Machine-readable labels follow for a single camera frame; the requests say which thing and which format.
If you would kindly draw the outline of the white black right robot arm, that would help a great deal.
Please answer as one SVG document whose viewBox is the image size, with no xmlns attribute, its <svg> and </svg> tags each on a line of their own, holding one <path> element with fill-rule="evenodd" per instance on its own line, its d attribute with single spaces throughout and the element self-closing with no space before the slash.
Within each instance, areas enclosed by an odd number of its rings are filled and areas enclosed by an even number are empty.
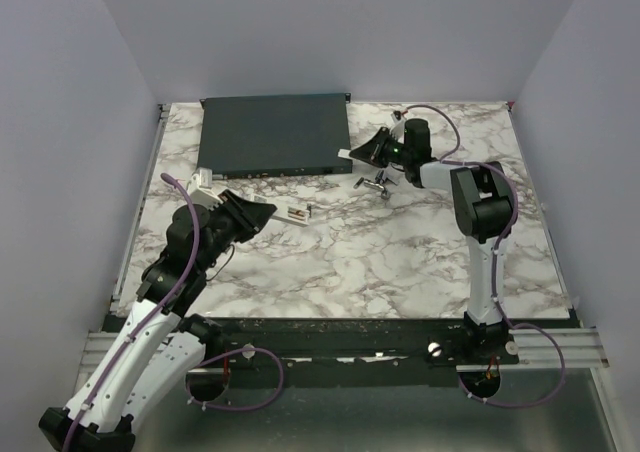
<svg viewBox="0 0 640 452">
<path fill-rule="evenodd" d="M 378 169 L 398 166 L 413 186 L 451 195 L 470 258 L 470 296 L 460 351 L 471 363 L 485 362 L 509 340 L 504 261 L 506 239 L 517 220 L 517 194 L 501 165 L 438 161 L 432 153 L 429 124 L 420 118 L 399 119 L 392 129 L 380 128 L 366 143 L 342 150 L 339 156 Z"/>
</svg>

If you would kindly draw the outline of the white remote control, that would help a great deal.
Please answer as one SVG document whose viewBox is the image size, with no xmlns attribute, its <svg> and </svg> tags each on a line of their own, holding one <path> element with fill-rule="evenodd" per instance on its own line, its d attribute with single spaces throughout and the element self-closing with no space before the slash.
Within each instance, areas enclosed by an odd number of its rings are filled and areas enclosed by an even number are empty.
<svg viewBox="0 0 640 452">
<path fill-rule="evenodd" d="M 309 225 L 309 211 L 307 208 L 282 202 L 277 202 L 275 206 L 276 211 L 272 215 L 273 220 L 298 227 L 306 227 Z"/>
</svg>

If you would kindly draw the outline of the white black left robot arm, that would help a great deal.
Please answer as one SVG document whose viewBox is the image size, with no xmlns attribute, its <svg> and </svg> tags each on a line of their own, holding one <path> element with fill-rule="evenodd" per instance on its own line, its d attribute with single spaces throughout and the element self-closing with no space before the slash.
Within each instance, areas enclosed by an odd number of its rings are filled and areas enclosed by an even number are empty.
<svg viewBox="0 0 640 452">
<path fill-rule="evenodd" d="M 187 312 L 218 257 L 261 232 L 276 211 L 225 190 L 211 208 L 188 202 L 174 212 L 166 246 L 109 350 L 67 404 L 39 421 L 55 450 L 132 450 L 146 417 L 187 371 L 220 359 L 218 328 Z"/>
</svg>

